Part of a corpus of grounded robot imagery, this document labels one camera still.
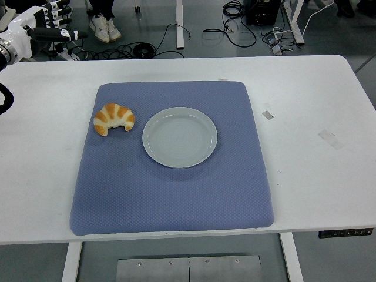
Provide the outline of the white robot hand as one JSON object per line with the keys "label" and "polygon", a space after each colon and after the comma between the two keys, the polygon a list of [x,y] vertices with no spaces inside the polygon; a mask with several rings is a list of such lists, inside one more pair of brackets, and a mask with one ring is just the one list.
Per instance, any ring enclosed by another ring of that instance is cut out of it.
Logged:
{"label": "white robot hand", "polygon": [[69,4],[69,1],[50,1],[19,14],[1,1],[1,69],[35,56],[47,43],[87,38],[84,31],[64,27],[71,23],[71,19],[64,18],[72,12]]}

